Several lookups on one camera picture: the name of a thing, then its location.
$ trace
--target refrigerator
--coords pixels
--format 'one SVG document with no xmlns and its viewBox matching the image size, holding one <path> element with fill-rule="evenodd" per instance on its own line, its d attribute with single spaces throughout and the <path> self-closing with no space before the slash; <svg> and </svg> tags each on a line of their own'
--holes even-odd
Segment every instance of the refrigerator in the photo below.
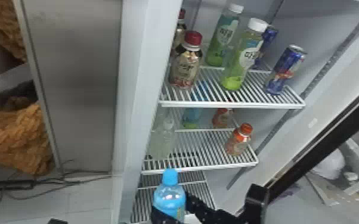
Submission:
<svg viewBox="0 0 359 224">
<path fill-rule="evenodd" d="M 202 34 L 205 52 L 230 2 L 244 6 L 239 32 L 251 17 L 279 29 L 263 65 L 249 70 L 237 92 L 218 84 L 224 68 L 206 64 L 201 65 L 196 83 L 204 81 L 207 87 L 172 87 L 167 74 L 180 9 L 186 10 L 188 30 Z M 215 209 L 241 210 L 252 183 L 269 187 L 273 200 L 309 171 L 295 172 L 299 161 L 308 160 L 305 167 L 311 169 L 338 147 L 328 147 L 325 153 L 315 148 L 325 139 L 323 132 L 336 129 L 340 120 L 359 108 L 359 1 L 15 0 L 14 4 L 55 163 L 61 172 L 111 171 L 112 223 L 148 221 L 153 190 L 167 168 L 180 172 L 185 190 Z M 290 44 L 308 54 L 283 93 L 271 96 L 262 86 Z M 161 98 L 162 92 L 168 98 Z M 208 100 L 192 97 L 196 92 Z M 176 124 L 177 140 L 164 160 L 147 155 L 157 106 L 167 108 Z M 203 108 L 198 129 L 181 126 L 186 108 Z M 211 125 L 217 108 L 234 109 L 229 127 Z M 244 122 L 253 126 L 252 141 L 242 155 L 229 156 L 224 144 Z"/>
</svg>

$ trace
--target refrigerator shelf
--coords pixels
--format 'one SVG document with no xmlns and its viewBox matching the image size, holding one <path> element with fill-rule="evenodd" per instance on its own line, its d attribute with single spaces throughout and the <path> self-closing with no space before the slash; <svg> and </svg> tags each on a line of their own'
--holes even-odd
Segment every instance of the refrigerator shelf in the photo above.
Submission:
<svg viewBox="0 0 359 224">
<path fill-rule="evenodd" d="M 184 114 L 183 108 L 170 108 L 170 112 L 175 120 L 175 131 L 176 132 L 204 132 L 209 130 L 229 130 L 233 131 L 235 128 L 239 127 L 239 124 L 236 122 L 234 116 L 231 121 L 228 122 L 227 128 L 215 128 L 212 124 L 212 118 L 214 116 L 214 111 L 203 111 L 203 116 L 199 119 L 198 129 L 186 129 L 182 125 L 182 115 Z"/>
<path fill-rule="evenodd" d="M 251 70 L 239 91 L 225 90 L 219 84 L 222 68 L 202 67 L 199 78 L 191 89 L 180 89 L 163 83 L 163 93 L 168 99 L 159 99 L 162 107 L 199 107 L 199 108 L 264 108 L 300 109 L 305 107 L 302 98 L 289 86 L 284 86 L 281 95 L 273 96 L 264 91 L 263 85 L 270 75 L 267 71 Z M 197 95 L 204 96 L 199 101 Z"/>
<path fill-rule="evenodd" d="M 163 173 L 167 168 L 187 172 L 256 166 L 259 160 L 250 145 L 239 156 L 225 152 L 224 144 L 231 133 L 230 130 L 178 132 L 176 146 L 166 159 L 155 160 L 150 155 L 145 156 L 142 174 Z"/>
<path fill-rule="evenodd" d="M 178 182 L 186 191 L 200 198 L 210 208 L 215 208 L 203 172 L 180 173 Z M 149 220 L 151 205 L 153 203 L 153 192 L 160 183 L 161 175 L 141 176 L 139 186 L 146 187 L 139 188 L 135 196 L 135 202 L 132 207 L 131 223 L 146 222 Z"/>
</svg>

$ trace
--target white bottle cap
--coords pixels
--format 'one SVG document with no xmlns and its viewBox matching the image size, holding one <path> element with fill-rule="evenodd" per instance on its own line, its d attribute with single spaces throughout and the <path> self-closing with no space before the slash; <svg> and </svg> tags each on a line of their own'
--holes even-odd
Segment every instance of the white bottle cap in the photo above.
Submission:
<svg viewBox="0 0 359 224">
<path fill-rule="evenodd" d="M 243 6 L 242 5 L 237 5 L 237 4 L 234 4 L 234 3 L 230 3 L 230 5 L 228 6 L 228 9 L 234 13 L 242 13 L 242 10 L 243 10 Z"/>
<path fill-rule="evenodd" d="M 171 117 L 166 117 L 163 122 L 163 127 L 166 130 L 171 130 L 174 127 L 174 119 Z"/>
<path fill-rule="evenodd" d="M 254 31 L 263 33 L 264 30 L 266 30 L 268 23 L 261 20 L 260 18 L 250 18 L 247 26 Z"/>
</svg>

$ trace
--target blue bottle cap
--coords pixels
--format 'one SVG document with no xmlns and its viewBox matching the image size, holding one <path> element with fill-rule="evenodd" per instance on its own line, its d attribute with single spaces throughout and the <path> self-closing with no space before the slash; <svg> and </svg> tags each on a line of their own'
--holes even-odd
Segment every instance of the blue bottle cap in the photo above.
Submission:
<svg viewBox="0 0 359 224">
<path fill-rule="evenodd" d="M 162 182 L 164 185 L 174 186 L 178 184 L 178 173 L 174 169 L 166 169 L 163 173 Z"/>
</svg>

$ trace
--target red bottle cap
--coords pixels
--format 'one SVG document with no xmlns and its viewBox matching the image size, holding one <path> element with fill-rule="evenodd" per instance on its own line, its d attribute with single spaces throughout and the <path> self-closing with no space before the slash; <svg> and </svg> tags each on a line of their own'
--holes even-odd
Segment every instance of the red bottle cap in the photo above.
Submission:
<svg viewBox="0 0 359 224">
<path fill-rule="evenodd" d="M 252 125 L 250 125 L 250 124 L 248 124 L 248 123 L 243 123 L 243 124 L 241 125 L 240 130 L 241 130 L 241 132 L 242 132 L 243 134 L 250 134 L 250 133 L 252 133 L 252 131 L 253 131 L 253 127 L 252 127 Z"/>
<path fill-rule="evenodd" d="M 185 42 L 190 45 L 200 45 L 202 43 L 202 35 L 198 31 L 187 31 L 185 33 Z"/>
<path fill-rule="evenodd" d="M 185 12 L 186 10 L 182 8 L 181 11 L 179 12 L 178 19 L 183 20 L 185 18 Z"/>
</svg>

